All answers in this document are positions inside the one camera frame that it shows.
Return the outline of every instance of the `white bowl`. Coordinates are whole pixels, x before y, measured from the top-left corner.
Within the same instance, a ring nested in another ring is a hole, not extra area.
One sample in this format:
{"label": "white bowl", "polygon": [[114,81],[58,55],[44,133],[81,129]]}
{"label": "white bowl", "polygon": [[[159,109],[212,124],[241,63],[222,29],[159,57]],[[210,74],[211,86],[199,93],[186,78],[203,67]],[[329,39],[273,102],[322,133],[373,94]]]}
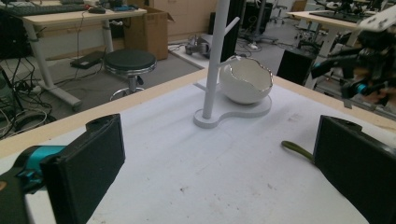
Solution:
{"label": "white bowl", "polygon": [[221,92],[241,105],[258,103],[270,93],[273,74],[252,58],[241,58],[219,71]]}

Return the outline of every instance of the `green cord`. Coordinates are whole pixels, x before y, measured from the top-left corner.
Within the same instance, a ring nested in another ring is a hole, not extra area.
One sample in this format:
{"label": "green cord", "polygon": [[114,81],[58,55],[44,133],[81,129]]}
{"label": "green cord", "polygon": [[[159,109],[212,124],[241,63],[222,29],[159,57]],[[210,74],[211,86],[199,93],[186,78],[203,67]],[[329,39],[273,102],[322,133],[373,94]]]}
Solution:
{"label": "green cord", "polygon": [[314,156],[311,153],[309,153],[307,150],[300,147],[299,145],[289,142],[289,141],[282,141],[281,144],[285,148],[288,148],[290,150],[300,153],[301,155],[303,155],[307,159],[309,159],[312,163],[314,163]]}

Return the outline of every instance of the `table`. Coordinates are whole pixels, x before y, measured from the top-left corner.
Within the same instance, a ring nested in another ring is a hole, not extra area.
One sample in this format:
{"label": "table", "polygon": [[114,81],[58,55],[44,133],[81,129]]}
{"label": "table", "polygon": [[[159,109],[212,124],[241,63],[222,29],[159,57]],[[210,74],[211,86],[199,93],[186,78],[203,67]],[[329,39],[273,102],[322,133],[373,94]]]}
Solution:
{"label": "table", "polygon": [[[103,45],[104,42],[106,44],[106,52],[111,52],[113,51],[113,44],[109,20],[140,16],[144,13],[146,13],[145,9],[122,12],[114,12],[107,9],[106,14],[91,14],[87,11],[80,11],[22,17],[23,25],[28,34],[30,45],[32,46],[33,53],[43,78],[43,80],[39,82],[39,85],[67,102],[73,107],[73,109],[77,110],[81,105],[81,101],[54,85],[50,70],[47,66],[46,57],[75,52],[77,46],[78,50],[81,50],[96,47],[99,43],[102,43]],[[79,32],[78,36],[77,34],[70,34],[38,38],[36,35],[35,26],[61,26],[70,23],[83,23],[84,21],[101,21],[103,24],[103,31],[100,32],[101,34],[97,31]]]}
{"label": "table", "polygon": [[[349,21],[339,21],[331,18],[320,17],[316,15],[309,14],[312,11],[300,11],[300,12],[288,12],[287,14],[294,19],[302,19],[307,22],[314,21],[321,25],[324,25],[327,29],[329,29],[329,33],[326,35],[323,41],[323,45],[320,48],[318,57],[315,63],[323,62],[330,53],[330,49],[332,48],[332,44],[334,43],[337,34],[342,31],[352,31],[350,38],[348,39],[346,45],[353,47],[355,41],[360,33],[360,30],[357,29],[358,25]],[[310,89],[314,89],[316,81],[312,79],[311,76],[308,77],[305,82],[305,86]]]}
{"label": "table", "polygon": [[[87,121],[120,112],[126,162],[89,223],[367,223],[318,169],[279,144],[288,139],[312,151],[319,115],[326,114],[357,122],[396,147],[395,121],[346,109],[274,77],[268,115],[200,129],[192,119],[205,93],[192,83],[205,83],[206,74],[201,70],[5,139],[0,172],[26,147],[68,144]],[[45,192],[28,201],[36,223],[53,223]]]}

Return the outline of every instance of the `wooden desk top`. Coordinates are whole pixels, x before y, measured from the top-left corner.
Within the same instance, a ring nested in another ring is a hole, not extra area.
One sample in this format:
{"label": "wooden desk top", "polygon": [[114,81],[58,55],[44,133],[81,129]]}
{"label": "wooden desk top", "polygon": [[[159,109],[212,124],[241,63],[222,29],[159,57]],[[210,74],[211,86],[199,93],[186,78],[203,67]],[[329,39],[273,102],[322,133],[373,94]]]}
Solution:
{"label": "wooden desk top", "polygon": [[[75,129],[81,128],[85,126],[87,122],[93,119],[97,119],[109,114],[120,113],[121,111],[129,107],[141,105],[144,102],[159,97],[165,93],[195,83],[203,78],[206,78],[206,76],[207,69],[200,70],[184,77],[165,82],[156,87],[149,88],[133,95],[123,97],[117,101],[113,101],[105,105],[100,105],[93,109],[80,112],[74,116],[60,119],[56,122],[38,127],[27,133],[21,133],[16,136],[1,140],[0,158],[3,158],[15,152],[23,151],[30,146],[41,144],[56,136],[64,133],[69,133]],[[343,102],[339,100],[336,100],[319,92],[309,90],[308,88],[299,86],[280,77],[274,77],[274,82],[276,85],[290,91],[294,91],[299,95],[310,98],[321,104],[328,105],[331,108],[356,117],[357,119],[372,123],[375,126],[389,132],[396,133],[396,121],[394,120],[383,118],[374,113],[357,107],[353,107],[353,109],[345,108]]]}
{"label": "wooden desk top", "polygon": [[351,30],[354,30],[357,27],[357,24],[353,23],[353,22],[340,21],[340,20],[335,20],[335,19],[331,19],[331,18],[315,16],[315,15],[309,14],[310,12],[312,12],[312,11],[287,12],[286,14],[289,15],[291,18],[303,19],[303,20],[307,20],[307,21],[315,21],[322,25],[336,26],[336,27],[341,27],[341,28],[346,28],[346,29],[351,29]]}
{"label": "wooden desk top", "polygon": [[141,16],[147,11],[145,9],[138,9],[134,11],[120,11],[115,12],[107,9],[105,14],[93,14],[88,11],[77,11],[67,12],[59,14],[39,15],[39,16],[27,16],[22,19],[26,22],[32,23],[33,25],[49,26],[59,25],[65,23],[80,22],[84,21],[101,21],[101,20],[113,20],[127,17]]}

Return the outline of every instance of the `round stool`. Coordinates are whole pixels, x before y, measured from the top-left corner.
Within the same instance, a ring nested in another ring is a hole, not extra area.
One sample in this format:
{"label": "round stool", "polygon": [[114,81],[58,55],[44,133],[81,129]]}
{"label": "round stool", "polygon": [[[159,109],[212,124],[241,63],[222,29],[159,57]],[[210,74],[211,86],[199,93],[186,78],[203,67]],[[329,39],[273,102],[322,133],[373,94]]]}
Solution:
{"label": "round stool", "polygon": [[114,92],[110,101],[122,93],[122,96],[142,91],[137,84],[142,85],[143,79],[139,75],[151,72],[157,65],[154,55],[139,49],[118,49],[108,53],[105,58],[105,69],[115,75],[128,77],[128,88]]}

